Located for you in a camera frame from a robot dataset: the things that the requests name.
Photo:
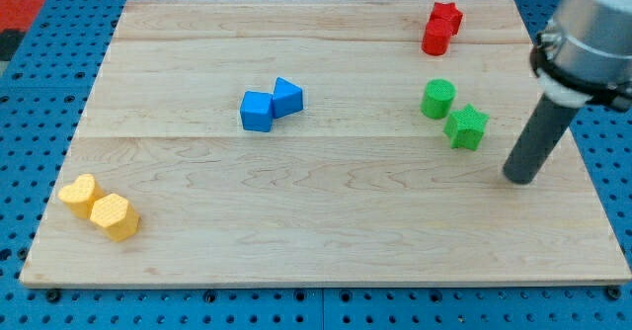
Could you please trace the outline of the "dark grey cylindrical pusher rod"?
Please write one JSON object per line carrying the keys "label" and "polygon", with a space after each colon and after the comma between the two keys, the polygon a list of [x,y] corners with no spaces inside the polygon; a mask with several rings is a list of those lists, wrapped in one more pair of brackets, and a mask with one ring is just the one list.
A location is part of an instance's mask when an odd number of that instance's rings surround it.
{"label": "dark grey cylindrical pusher rod", "polygon": [[531,183],[578,112],[542,95],[503,166],[505,177]]}

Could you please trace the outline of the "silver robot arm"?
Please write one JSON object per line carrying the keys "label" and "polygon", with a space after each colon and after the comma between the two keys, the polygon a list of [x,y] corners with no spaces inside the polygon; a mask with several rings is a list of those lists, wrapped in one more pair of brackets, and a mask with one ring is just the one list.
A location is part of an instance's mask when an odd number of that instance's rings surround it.
{"label": "silver robot arm", "polygon": [[529,59],[543,94],[503,167],[523,185],[582,107],[631,109],[631,0],[561,0]]}

